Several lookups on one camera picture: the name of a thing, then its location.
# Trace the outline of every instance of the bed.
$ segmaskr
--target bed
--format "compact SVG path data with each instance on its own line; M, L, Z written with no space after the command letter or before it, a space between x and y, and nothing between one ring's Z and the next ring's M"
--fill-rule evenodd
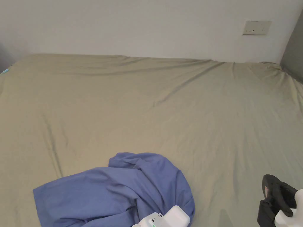
M0 76L0 216L40 226L32 190L164 155L187 178L193 227L258 226L261 181L303 188L303 85L273 63L30 55Z

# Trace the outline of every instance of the black object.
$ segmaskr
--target black object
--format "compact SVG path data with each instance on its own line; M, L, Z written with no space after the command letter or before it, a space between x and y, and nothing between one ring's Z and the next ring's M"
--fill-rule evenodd
M260 227L275 227L275 217L279 210L292 217L290 208L297 208L296 189L283 183L273 175L266 174L262 180L264 200L260 201L258 223Z

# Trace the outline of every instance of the blue tag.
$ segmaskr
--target blue tag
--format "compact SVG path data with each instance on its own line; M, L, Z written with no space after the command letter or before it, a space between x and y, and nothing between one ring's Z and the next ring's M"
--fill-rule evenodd
M5 69L2 73L7 73L9 71L9 69Z

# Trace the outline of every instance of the sheet wrinkle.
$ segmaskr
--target sheet wrinkle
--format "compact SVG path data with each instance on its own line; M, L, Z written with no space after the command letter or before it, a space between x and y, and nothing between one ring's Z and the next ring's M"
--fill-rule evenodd
M49 149L49 151L52 152L52 154L54 156L54 159L55 159L55 163L56 163L56 165L53 163L53 166L57 166L57 168L59 170L59 173L60 173L60 177L63 177L62 168L61 168L61 164L60 164L59 157L58 157L58 154L57 154L56 142L55 142L55 138L53 136L51 125L49 124L49 122L48 122L48 120L47 120L47 118L44 114L42 115L42 118L44 119L44 123L46 124L48 137L49 137L50 142L51 142L51 147L48 147L48 149Z
M235 63L233 62L231 64L231 77L235 80L237 77L236 77L236 74L235 74Z
M233 171L232 171L232 183L233 183L233 190L234 190L234 197L236 199L236 202L239 202L239 181L238 181L238 177L237 177L237 173L238 173L238 162L239 162L239 154L236 151L236 154L234 156L234 163L233 163Z
M4 76L3 76L3 77L0 76L0 96L1 96L1 94L2 94L2 92L3 92L4 81L5 81Z
M152 67L152 68L142 68L142 69L137 69L137 70L126 70L126 71L116 71L116 72L110 72L110 73L76 73L73 72L73 75L81 75L81 76L90 76L90 77L97 77L97 76L111 76L111 75L124 75L127 73L144 73L144 72L154 72L154 71L161 71L161 70L169 70L169 69L176 69L176 68L186 68L186 67L191 67L195 65L202 65L207 63L208 61L199 61L199 62L193 62L193 63L186 63L186 64L178 64L178 65L172 65L172 66L162 66L162 67Z
M291 91L291 97L292 100L294 102L294 104L298 107L299 111L301 114L303 114L303 97L302 94L300 94L295 82L294 82L294 78L292 77L288 77L289 80L289 86L290 86L290 91Z
M223 65L225 62L220 62L217 63L207 69L205 69L204 71L202 71L201 73L193 76L192 78L186 80L185 82L183 82L182 84L178 85L177 87L175 87L168 95L166 95L166 97L164 97L162 100L156 102L153 107L156 107L160 104L162 104L163 102L167 101L171 96L173 96L174 94L176 94L179 90L183 89L184 87L186 87L188 84L190 84L191 82L195 81L196 79L200 78L201 76L203 76L204 74L208 73L209 71Z

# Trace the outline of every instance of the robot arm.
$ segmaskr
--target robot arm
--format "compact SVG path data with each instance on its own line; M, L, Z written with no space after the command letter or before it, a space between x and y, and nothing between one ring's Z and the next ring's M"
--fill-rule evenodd
M299 200L303 195L296 189L283 183L273 175L264 175L262 181L262 190L264 200L260 201L258 223L260 227L287 227L283 220L294 220L298 217L295 215L298 206L303 201Z
M179 206L173 206L166 215L152 213L132 227L187 227L189 223L189 216Z

